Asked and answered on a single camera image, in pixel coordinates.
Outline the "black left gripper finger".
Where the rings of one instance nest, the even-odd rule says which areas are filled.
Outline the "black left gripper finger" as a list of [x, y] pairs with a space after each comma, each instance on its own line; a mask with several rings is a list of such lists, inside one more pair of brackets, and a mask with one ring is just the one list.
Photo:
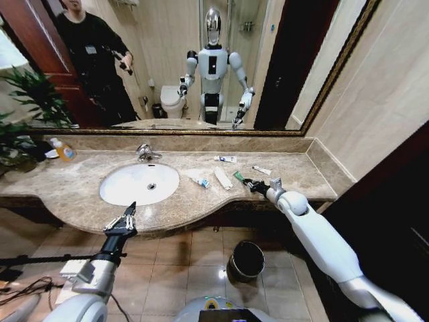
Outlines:
[[126, 229], [133, 230], [135, 229], [135, 211], [136, 211], [136, 202], [132, 202], [130, 206], [126, 209]]
[[124, 214], [110, 221], [104, 227], [104, 231], [110, 231], [113, 228], [124, 228], [127, 230], [132, 230], [132, 208], [131, 207], [126, 208]]

